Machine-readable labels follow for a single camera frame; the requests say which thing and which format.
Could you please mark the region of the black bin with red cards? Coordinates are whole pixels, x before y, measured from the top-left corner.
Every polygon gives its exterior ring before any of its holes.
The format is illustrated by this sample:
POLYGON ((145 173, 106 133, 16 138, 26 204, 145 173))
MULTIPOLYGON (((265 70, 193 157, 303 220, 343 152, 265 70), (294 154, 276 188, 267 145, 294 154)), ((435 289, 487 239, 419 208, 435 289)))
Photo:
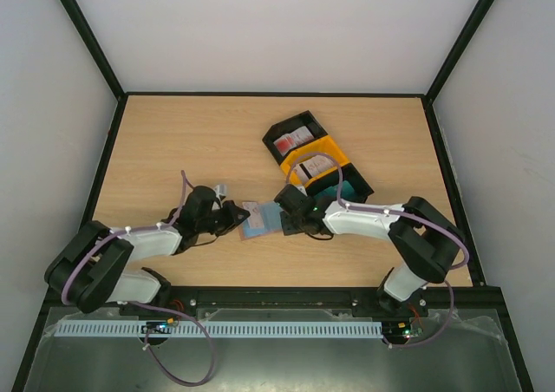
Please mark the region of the black bin with red cards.
POLYGON ((273 159, 281 165, 291 151, 325 135, 327 131, 311 111, 304 111, 272 125, 262 142, 273 159))

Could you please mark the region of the white pink credit card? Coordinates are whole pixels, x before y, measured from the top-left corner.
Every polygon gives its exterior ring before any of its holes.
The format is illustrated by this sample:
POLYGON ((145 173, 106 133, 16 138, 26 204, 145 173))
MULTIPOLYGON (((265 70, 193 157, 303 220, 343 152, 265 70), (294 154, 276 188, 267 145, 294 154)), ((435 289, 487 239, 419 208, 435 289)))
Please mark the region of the white pink credit card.
POLYGON ((246 229, 250 231, 264 230, 264 217, 260 210, 260 204, 255 201, 244 201, 242 207, 251 213, 250 218, 246 220, 246 229))

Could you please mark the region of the black bin with teal cards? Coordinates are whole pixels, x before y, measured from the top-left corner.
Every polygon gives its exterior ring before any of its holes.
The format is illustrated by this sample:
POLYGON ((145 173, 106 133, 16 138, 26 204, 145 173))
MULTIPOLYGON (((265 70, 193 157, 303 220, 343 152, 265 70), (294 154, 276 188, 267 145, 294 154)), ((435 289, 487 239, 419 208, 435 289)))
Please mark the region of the black bin with teal cards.
MULTIPOLYGON (((342 166, 342 174, 342 199, 363 203, 375 192, 352 163, 342 166)), ((318 199, 323 196, 336 197, 338 185, 339 172, 337 168, 334 167, 330 171, 320 174, 315 179, 311 180, 305 188, 309 196, 318 199)))

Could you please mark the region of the brown leather card holder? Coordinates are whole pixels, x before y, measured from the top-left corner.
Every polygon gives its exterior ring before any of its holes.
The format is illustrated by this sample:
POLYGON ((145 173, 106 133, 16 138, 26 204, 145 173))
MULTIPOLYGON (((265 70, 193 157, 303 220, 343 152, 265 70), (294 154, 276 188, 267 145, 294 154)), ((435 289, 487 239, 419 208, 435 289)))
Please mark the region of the brown leather card holder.
POLYGON ((273 201, 265 203, 243 201, 242 208, 250 214, 249 218, 239 227, 242 240, 262 237, 283 230, 280 217, 282 209, 277 203, 273 201))

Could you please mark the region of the yellow plastic bin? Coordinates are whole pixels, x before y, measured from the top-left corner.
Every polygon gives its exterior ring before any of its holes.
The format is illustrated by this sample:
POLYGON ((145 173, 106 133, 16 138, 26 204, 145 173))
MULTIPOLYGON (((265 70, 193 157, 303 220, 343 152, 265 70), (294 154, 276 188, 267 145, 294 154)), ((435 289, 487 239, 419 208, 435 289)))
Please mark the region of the yellow plastic bin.
POLYGON ((294 148, 281 162, 280 168, 291 184, 308 188, 317 179, 336 172, 336 163, 344 167, 350 159, 335 140, 326 135, 294 148))

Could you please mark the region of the white pink card stack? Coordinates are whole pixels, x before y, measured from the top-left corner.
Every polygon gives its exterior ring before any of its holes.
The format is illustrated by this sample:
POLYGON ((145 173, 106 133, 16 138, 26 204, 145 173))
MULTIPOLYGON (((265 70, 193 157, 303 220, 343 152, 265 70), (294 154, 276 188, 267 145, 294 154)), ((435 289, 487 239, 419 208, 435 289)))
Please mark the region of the white pink card stack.
POLYGON ((296 164, 293 171, 301 184, 305 185, 319 174, 325 173, 334 167, 335 164, 332 160, 317 154, 296 164))

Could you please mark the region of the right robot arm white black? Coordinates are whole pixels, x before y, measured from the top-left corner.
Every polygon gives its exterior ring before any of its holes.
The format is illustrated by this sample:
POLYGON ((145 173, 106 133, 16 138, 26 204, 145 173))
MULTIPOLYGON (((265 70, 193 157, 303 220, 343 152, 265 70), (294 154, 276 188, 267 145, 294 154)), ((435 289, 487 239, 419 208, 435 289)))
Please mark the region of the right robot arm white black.
POLYGON ((352 234, 391 243, 402 264, 388 272, 376 292, 377 304, 390 316, 404 310, 418 290, 443 283, 451 270, 469 260, 460 230, 421 197, 376 206, 332 196, 314 199, 288 184, 274 201, 282 209, 285 235, 327 240, 352 234))

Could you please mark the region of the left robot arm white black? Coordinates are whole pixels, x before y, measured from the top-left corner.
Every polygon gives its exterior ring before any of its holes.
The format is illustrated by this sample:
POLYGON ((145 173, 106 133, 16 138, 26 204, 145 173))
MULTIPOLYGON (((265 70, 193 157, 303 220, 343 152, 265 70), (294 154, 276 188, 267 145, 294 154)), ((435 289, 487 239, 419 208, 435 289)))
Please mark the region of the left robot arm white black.
POLYGON ((110 228, 98 220, 87 222, 47 267, 44 281, 64 304, 83 313, 106 303, 150 304, 170 283, 157 271, 133 271, 130 264, 183 253, 199 245, 199 236, 219 238, 249 217, 220 192, 196 186, 155 225, 110 228))

